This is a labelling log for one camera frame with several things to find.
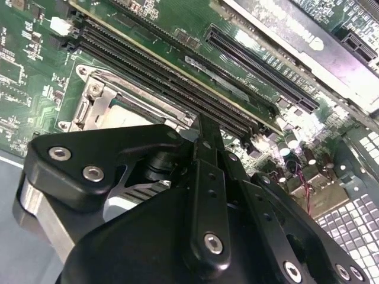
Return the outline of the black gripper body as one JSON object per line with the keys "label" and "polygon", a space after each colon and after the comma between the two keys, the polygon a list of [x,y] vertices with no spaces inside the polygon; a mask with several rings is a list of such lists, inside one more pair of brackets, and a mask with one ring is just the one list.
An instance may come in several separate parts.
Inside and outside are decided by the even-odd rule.
{"label": "black gripper body", "polygon": [[283,283],[224,192],[171,189],[88,233],[60,283]]}

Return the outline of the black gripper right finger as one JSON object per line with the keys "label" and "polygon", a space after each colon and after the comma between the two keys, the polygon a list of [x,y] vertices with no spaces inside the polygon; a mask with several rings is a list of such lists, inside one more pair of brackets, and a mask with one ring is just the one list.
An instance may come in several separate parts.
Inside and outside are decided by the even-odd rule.
{"label": "black gripper right finger", "polygon": [[368,283],[367,274],[270,177],[248,176],[213,128],[214,283]]}

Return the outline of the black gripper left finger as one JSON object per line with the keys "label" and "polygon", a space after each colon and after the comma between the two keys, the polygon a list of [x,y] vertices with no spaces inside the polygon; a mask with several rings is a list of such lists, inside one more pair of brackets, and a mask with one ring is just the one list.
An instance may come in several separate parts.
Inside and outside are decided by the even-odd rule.
{"label": "black gripper left finger", "polygon": [[88,233],[171,189],[213,190],[211,119],[198,137],[164,124],[43,135],[28,145],[17,200],[65,265]]}

